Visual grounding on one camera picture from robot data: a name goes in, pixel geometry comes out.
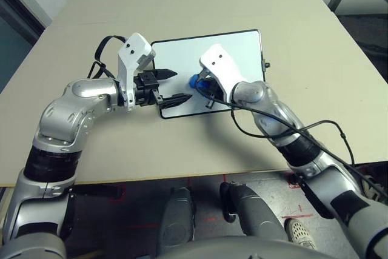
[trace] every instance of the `white shoe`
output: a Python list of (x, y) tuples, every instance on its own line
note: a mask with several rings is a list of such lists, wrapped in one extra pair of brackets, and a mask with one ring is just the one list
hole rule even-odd
[(316, 250), (314, 239), (309, 230), (296, 218), (289, 218), (284, 222), (284, 228), (289, 236), (289, 240), (303, 247)]

